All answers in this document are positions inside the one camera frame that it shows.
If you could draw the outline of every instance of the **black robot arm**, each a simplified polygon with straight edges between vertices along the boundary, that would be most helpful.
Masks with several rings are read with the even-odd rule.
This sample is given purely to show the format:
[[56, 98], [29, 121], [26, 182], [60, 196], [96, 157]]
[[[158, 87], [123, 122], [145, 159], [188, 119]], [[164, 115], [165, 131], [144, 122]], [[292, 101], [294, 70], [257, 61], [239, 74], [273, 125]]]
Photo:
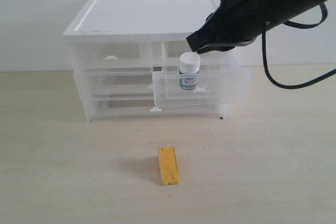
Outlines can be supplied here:
[[187, 37], [187, 41], [198, 53], [228, 51], [235, 46], [251, 44], [264, 30], [283, 23], [302, 29], [312, 28], [319, 23], [300, 26], [288, 20], [320, 5], [323, 22], [328, 15], [325, 1], [220, 0], [219, 8], [208, 17], [203, 27]]

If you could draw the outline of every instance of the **table surface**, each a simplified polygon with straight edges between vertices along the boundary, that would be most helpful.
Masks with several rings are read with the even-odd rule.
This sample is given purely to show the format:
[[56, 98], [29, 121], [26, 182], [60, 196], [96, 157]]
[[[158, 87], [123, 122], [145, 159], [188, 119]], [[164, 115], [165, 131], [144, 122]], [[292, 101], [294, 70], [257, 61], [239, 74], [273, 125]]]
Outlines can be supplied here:
[[[295, 83], [332, 65], [272, 67]], [[336, 78], [209, 116], [86, 122], [71, 72], [0, 74], [1, 223], [334, 223]], [[157, 148], [181, 183], [161, 186]]]

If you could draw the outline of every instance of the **yellow sponge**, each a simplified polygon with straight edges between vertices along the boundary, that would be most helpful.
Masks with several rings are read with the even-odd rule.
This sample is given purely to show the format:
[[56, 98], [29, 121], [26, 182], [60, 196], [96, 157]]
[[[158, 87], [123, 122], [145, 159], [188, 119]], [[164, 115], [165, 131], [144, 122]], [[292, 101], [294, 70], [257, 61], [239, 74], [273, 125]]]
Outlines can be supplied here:
[[162, 185], [177, 185], [178, 177], [176, 155], [174, 147], [159, 148], [159, 162]]

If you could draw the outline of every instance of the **white clip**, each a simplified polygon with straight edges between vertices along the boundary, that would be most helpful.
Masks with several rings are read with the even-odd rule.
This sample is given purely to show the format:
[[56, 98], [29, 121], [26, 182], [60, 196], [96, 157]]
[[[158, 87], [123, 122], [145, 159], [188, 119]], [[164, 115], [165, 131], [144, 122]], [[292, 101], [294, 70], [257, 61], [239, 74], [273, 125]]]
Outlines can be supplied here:
[[194, 90], [195, 94], [209, 94], [210, 91], [209, 90], [205, 90], [205, 87], [202, 88], [197, 88]]
[[149, 111], [150, 112], [162, 112], [162, 109], [160, 109], [159, 107], [153, 107]]
[[104, 60], [118, 60], [118, 57], [115, 55], [108, 55], [107, 57], [103, 58]]

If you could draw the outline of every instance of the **bottle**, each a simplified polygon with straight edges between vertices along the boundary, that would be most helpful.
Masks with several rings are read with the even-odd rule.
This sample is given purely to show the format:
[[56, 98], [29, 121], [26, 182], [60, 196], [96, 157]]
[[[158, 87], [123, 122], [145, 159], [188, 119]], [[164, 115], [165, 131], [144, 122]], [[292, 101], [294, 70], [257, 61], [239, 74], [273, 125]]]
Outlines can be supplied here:
[[[195, 52], [185, 52], [180, 57], [180, 74], [197, 74], [200, 72], [201, 59]], [[198, 88], [198, 78], [180, 78], [180, 87], [184, 90]]]

